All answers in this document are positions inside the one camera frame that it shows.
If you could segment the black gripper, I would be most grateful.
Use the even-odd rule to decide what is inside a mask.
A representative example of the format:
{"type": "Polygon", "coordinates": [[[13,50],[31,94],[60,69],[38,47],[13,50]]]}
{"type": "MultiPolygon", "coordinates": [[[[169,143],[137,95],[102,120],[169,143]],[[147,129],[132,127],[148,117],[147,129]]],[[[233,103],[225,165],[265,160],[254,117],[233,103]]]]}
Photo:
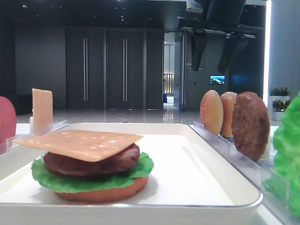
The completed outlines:
{"type": "Polygon", "coordinates": [[[244,0],[187,0],[188,12],[202,17],[178,17],[178,28],[188,31],[188,62],[193,71],[199,71],[208,35],[225,35],[218,71],[224,74],[232,61],[247,46],[246,38],[257,38],[263,28],[240,24],[244,0]]]}

